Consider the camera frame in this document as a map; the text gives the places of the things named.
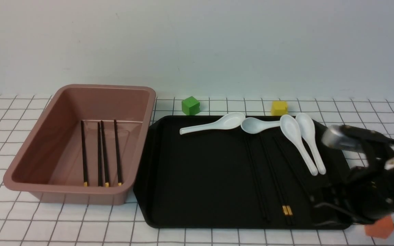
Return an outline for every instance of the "chopstick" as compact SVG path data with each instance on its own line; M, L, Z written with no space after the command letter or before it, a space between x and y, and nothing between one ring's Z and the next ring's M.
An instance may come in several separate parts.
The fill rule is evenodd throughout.
M261 144L262 144L262 147L264 148L265 159L266 159L267 165L270 169L270 173L272 174L272 180L273 180L273 183L275 184L276 193L278 194L280 204L282 205L283 214L285 215L285 219L286 219L287 224L289 226L292 226L295 224L294 214L291 211L290 205L287 203L288 198L286 197L287 195L284 191L284 186L280 182L278 182L278 178L275 173L275 168L273 167L272 161L269 157L267 148L265 147L264 139L261 134L259 134L259 138L261 139Z
M118 186L122 185L122 168L121 168L121 157L119 155L119 141L118 141L118 124L114 120L115 128L115 148L116 148L116 172L118 174Z
M101 137L103 139L103 161L104 161L104 185L109 187L109 164L107 161L107 150L106 150L106 136L104 134L104 122L101 121Z
M253 179L253 187L255 188L255 193L256 196L258 197L258 206L259 210L261 211L261 216L263 219L266 221L270 222L270 213L267 211L267 202L265 201L265 197L262 194L262 187L261 184L258 180L258 174L256 171L256 165L255 161L253 159L252 151L250 148L250 142L249 142L249 137L247 135L244 135L244 142L246 144L246 151L247 151L247 157L249 159L249 166L250 169L252 170L252 179Z
M86 160L86 143L84 137L84 122L83 120L80 121L81 125L81 153L83 156L83 186L89 186L89 179L88 179L88 163Z
M97 122L97 146L98 146L98 186L103 186L103 164L101 162L101 128L100 122Z
M304 182L302 181L302 178L301 178L300 174L294 168L293 163L288 158L288 155L287 155L286 151L282 148L282 146L280 145L280 143L277 141L276 138L273 138L273 141L275 142L275 144L278 147L279 151L282 153L283 158L288 163L288 167L290 168L291 172L294 174L294 176L296 176L297 182L299 183L300 187L302 188L303 193L305 193L306 197L309 199L310 198L310 193L306 190L306 188L305 188L306 186L305 186Z

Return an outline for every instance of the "grid pattern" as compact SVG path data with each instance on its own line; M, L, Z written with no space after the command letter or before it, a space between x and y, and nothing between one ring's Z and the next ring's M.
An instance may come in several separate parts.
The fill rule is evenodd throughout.
M361 225L342 231L154 229L149 227L131 193L120 206L45 204L26 192L2 184L5 170L36 123L52 95L0 95L0 245L394 245L364 235ZM181 100L157 98L152 123L166 115L184 115ZM289 114L308 113L325 125L347 124L394 138L394 100L367 98L208 98L200 101L199 115L244 112L269 115L272 101L285 100ZM349 166L366 165L363 154L346 152Z

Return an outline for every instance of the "white spoon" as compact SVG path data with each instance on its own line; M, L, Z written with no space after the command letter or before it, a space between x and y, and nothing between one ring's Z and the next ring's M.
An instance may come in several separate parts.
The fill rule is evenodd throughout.
M294 146L296 146L297 150L299 150L300 155L302 155L302 158L305 161L310 173L313 176L316 176L318 174L316 165L314 165L313 160L309 156L308 152L306 152L305 146L303 146L297 121L290 115L282 115L280 118L280 129L286 138L290 140Z
M219 120L205 124L200 126L190 126L180 129L180 135L197 132L197 131L204 131L204 130L229 130L236 128L241 125L242 121L246 118L243 113L240 112L233 112L224 115Z
M305 113L300 113L296 115L296 121L300 127L300 134L310 147L311 153L313 153L314 162L316 163L319 173L325 174L326 168L323 164L323 160L320 156L319 150L317 149L316 128L314 127L313 119Z
M249 134L257 134L266 129L279 127L280 121L263 121L249 117L241 123L241 129Z

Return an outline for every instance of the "foam block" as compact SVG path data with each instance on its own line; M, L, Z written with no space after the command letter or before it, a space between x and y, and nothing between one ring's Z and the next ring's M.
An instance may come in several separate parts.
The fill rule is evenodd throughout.
M196 115L200 112L200 102L194 97L182 101L182 112L186 115Z
M273 101L272 116L282 116L288 114L288 104L286 101Z

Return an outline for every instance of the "spoon bowl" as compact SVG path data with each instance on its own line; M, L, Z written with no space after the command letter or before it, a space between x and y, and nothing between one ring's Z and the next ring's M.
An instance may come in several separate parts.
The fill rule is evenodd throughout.
M246 116L243 113L232 112L232 113L228 113L228 114L224 115L219 120L209 123L209 124L181 128L179 133L180 133L180 135L183 135L183 134L187 134L187 133L192 133L192 132L197 132L197 131L205 131L205 130L213 130L213 129L217 129L217 130L234 129L234 128L237 128L238 126L240 126L242 121L245 118L246 118Z
M257 134L266 129L280 126L280 121L263 121L249 117L241 123L241 129L249 134Z
M302 136L297 121L290 115L283 115L280 118L280 130L286 136L286 138L290 140L294 146L296 146L297 150L299 150L300 155L305 161L305 164L308 167L311 175L316 176L319 172L316 168L316 165L314 165L313 160L306 151L305 146L303 146Z

